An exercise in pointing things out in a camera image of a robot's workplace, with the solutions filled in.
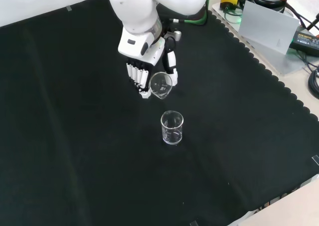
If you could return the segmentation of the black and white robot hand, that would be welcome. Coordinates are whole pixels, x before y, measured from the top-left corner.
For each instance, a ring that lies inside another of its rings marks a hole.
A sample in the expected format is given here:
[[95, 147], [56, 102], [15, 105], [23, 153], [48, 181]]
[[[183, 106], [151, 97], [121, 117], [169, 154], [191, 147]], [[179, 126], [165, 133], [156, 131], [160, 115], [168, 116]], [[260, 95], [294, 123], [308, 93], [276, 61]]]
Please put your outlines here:
[[178, 83], [174, 33], [159, 31], [131, 34], [123, 28], [118, 52], [127, 57], [127, 72], [130, 82], [143, 99], [152, 94], [164, 99]]

